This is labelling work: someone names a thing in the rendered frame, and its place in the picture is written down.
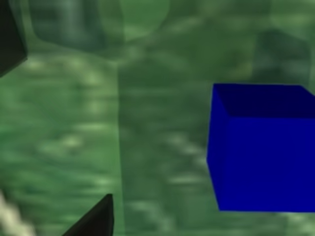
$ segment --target green surface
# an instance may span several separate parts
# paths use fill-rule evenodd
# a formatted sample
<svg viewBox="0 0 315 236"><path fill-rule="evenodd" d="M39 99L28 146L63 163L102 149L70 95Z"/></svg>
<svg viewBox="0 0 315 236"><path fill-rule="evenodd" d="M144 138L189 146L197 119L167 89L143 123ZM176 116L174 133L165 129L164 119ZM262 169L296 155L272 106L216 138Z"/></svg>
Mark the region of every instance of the green surface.
<svg viewBox="0 0 315 236"><path fill-rule="evenodd" d="M122 0L103 22L125 32L117 61L41 41L22 3L30 56L0 81L0 188L38 235L106 193L115 235L315 235L313 214L218 212L205 163L212 84L250 81L268 1Z"/></svg>

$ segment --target black object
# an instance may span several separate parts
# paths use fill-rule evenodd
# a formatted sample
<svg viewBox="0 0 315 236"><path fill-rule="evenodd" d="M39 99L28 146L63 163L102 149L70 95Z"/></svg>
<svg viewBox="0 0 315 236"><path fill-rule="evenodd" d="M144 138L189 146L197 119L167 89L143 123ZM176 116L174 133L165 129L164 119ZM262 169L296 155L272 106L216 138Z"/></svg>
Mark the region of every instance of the black object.
<svg viewBox="0 0 315 236"><path fill-rule="evenodd" d="M8 0L0 0L0 77L27 59Z"/></svg>
<svg viewBox="0 0 315 236"><path fill-rule="evenodd" d="M106 46L97 0L29 0L31 22L42 40L82 51Z"/></svg>
<svg viewBox="0 0 315 236"><path fill-rule="evenodd" d="M278 29L258 36L253 60L254 82L308 86L310 72L311 49L306 41Z"/></svg>
<svg viewBox="0 0 315 236"><path fill-rule="evenodd" d="M113 195L107 194L63 236L112 236L113 232Z"/></svg>

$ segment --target blue cube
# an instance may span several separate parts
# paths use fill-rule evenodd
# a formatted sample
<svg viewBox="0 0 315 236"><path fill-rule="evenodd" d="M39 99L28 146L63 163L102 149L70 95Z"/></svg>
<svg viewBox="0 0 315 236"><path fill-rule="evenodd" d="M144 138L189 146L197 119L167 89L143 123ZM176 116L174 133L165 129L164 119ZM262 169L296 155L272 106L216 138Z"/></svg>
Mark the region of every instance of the blue cube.
<svg viewBox="0 0 315 236"><path fill-rule="evenodd" d="M219 210L315 212L315 97L214 84L207 163Z"/></svg>

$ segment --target blue box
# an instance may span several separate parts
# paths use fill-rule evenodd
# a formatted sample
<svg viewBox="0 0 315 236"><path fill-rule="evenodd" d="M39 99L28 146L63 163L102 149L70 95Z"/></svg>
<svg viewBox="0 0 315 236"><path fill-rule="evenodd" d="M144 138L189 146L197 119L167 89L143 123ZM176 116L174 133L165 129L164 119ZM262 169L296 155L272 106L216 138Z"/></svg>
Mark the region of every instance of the blue box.
<svg viewBox="0 0 315 236"><path fill-rule="evenodd" d="M315 97L214 84L207 163L219 210L315 212Z"/></svg>

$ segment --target cube's top face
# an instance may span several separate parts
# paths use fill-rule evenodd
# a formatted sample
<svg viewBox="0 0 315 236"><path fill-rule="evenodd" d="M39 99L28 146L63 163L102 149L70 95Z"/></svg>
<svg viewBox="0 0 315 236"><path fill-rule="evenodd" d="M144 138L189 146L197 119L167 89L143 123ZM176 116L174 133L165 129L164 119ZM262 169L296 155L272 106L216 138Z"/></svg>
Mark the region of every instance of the cube's top face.
<svg viewBox="0 0 315 236"><path fill-rule="evenodd" d="M315 118L315 96L296 85L214 84L233 117Z"/></svg>

